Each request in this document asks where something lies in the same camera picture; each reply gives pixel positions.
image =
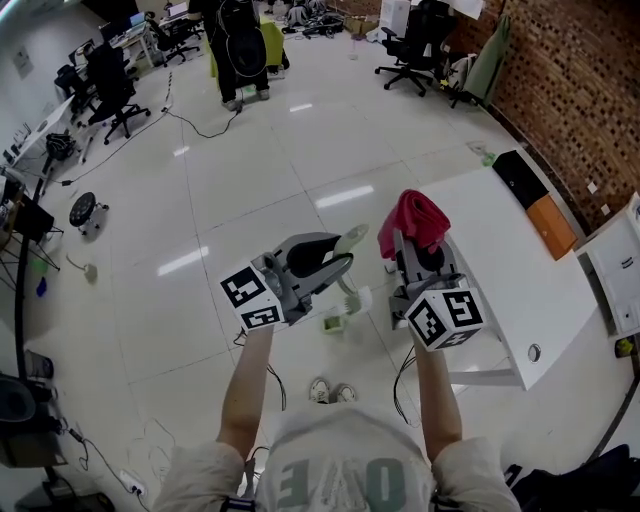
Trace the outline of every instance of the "red cloth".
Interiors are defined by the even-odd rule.
[[[419,249],[429,247],[433,254],[450,227],[447,216],[427,196],[417,190],[405,190],[378,233],[380,254],[395,261],[394,228],[399,229],[405,238],[413,239]]]

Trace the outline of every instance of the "office chair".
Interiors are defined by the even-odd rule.
[[[76,71],[76,68],[66,64],[58,70],[58,76],[53,81],[65,93],[65,97],[69,98],[75,94],[71,102],[71,112],[74,114],[82,112],[89,107],[94,112],[95,107],[91,104],[91,100],[96,96],[96,91],[90,91],[91,84],[82,80]]]
[[[124,69],[124,57],[120,48],[113,49],[108,43],[96,48],[89,56],[87,63],[87,75],[96,85],[98,98],[102,102],[96,113],[89,119],[89,124],[100,123],[114,117],[111,121],[111,130],[104,138],[104,143],[109,144],[109,136],[120,125],[124,128],[125,137],[131,137],[127,120],[139,114],[151,115],[148,108],[140,108],[137,104],[129,104],[129,99],[136,93],[133,82],[127,77]]]
[[[197,46],[184,45],[185,40],[187,40],[192,35],[191,30],[188,27],[184,27],[183,30],[177,30],[169,34],[160,28],[160,25],[158,25],[154,17],[154,13],[148,12],[145,19],[151,27],[151,31],[156,35],[156,39],[158,40],[158,49],[163,53],[164,56],[163,66],[165,68],[167,67],[167,62],[169,62],[177,55],[180,55],[180,57],[182,57],[182,62],[185,62],[187,58],[184,56],[184,52],[187,52],[189,50],[198,51],[200,49]]]
[[[436,68],[440,65],[442,57],[440,46],[453,31],[457,21],[455,17],[449,16],[448,10],[449,5],[444,2],[423,0],[409,13],[409,24],[404,38],[397,37],[396,33],[387,27],[381,28],[387,34],[387,39],[382,41],[387,49],[387,55],[396,57],[396,65],[403,63],[401,67],[397,68],[376,68],[376,75],[380,74],[380,70],[398,75],[384,84],[386,90],[389,90],[391,84],[408,78],[418,86],[420,96],[426,94],[427,90],[418,79],[422,78],[428,85],[431,85],[433,77],[414,70],[429,71],[434,76],[438,73]],[[427,44],[431,45],[429,57],[424,56]]]

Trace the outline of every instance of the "black and white marker cube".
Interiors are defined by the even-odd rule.
[[[282,307],[265,277],[244,261],[219,278],[220,287],[246,331],[284,321]]]
[[[486,325],[475,288],[425,290],[405,318],[429,351],[462,345]]]

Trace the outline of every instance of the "bag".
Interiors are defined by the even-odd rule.
[[[227,35],[227,53],[236,73],[246,78],[262,73],[267,46],[253,1],[224,0],[218,9],[218,26]]]

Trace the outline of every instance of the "white table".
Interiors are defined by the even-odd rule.
[[[65,101],[62,105],[56,108],[49,116],[40,124],[38,124],[31,134],[25,139],[22,147],[20,148],[20,154],[15,158],[15,163],[17,164],[24,155],[26,155],[29,150],[33,147],[33,145],[40,140],[41,137],[49,133],[51,128],[53,128],[61,119],[67,109],[71,106],[71,102],[73,101],[73,95]]]
[[[147,26],[147,23],[145,22],[141,24],[139,28],[136,27],[132,29],[132,32],[127,34],[124,37],[124,39],[121,39],[120,41],[112,44],[111,46],[113,48],[122,48],[124,50],[126,48],[133,46],[136,43],[140,43],[140,45],[142,46],[142,51],[144,52],[144,56],[147,59],[147,62],[149,63],[149,69],[153,69],[154,67],[153,60],[151,59],[151,51],[153,47],[152,47],[152,44],[149,42],[150,37],[151,37],[151,34],[149,33],[149,28]],[[137,60],[137,56],[135,56],[135,58],[132,59],[132,64],[135,64],[136,60]]]
[[[452,372],[454,384],[529,389],[596,309],[573,251],[554,261],[522,206],[491,168],[420,188],[449,217],[449,238],[478,285],[511,369]],[[539,360],[530,351],[540,350]]]

